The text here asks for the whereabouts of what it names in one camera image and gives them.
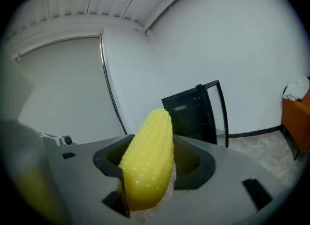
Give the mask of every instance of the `gray floor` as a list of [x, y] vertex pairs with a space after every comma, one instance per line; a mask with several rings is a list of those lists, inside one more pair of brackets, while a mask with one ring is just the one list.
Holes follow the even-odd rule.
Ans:
[[244, 153], [272, 172], [286, 186], [292, 186], [299, 178], [307, 160], [299, 154], [294, 161], [297, 147], [290, 136], [280, 131], [242, 138], [230, 138], [229, 148]]

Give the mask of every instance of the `black baseboard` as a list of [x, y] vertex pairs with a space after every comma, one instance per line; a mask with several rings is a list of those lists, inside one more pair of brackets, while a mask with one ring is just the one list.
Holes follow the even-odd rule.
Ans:
[[239, 137], [248, 137], [248, 136], [254, 136], [254, 135], [263, 135], [266, 133], [271, 133], [274, 131], [283, 130], [283, 125], [279, 125], [276, 127], [272, 127], [269, 129], [264, 129], [264, 130], [257, 130], [257, 131], [252, 131], [252, 132], [246, 132], [246, 133], [238, 133], [238, 134], [229, 134], [228, 138], [239, 138]]

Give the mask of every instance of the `white ceiling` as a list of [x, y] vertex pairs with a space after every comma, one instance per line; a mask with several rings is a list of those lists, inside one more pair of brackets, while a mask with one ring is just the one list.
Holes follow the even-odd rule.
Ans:
[[29, 0], [8, 27], [6, 39], [43, 21], [72, 15], [105, 15], [140, 24], [147, 30], [174, 0]]

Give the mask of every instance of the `yellow corn cob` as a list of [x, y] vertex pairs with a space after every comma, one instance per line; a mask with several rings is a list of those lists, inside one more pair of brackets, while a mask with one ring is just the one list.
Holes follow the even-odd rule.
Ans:
[[155, 109], [143, 122], [119, 164], [130, 210], [146, 210], [161, 200], [169, 184], [172, 163], [171, 117], [165, 109]]

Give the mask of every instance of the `white roller blind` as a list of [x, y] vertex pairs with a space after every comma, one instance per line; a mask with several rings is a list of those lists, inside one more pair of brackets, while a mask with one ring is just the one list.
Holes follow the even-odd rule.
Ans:
[[23, 56], [35, 89], [19, 121], [38, 132], [70, 135], [81, 144], [124, 135], [109, 96], [99, 39], [55, 43]]

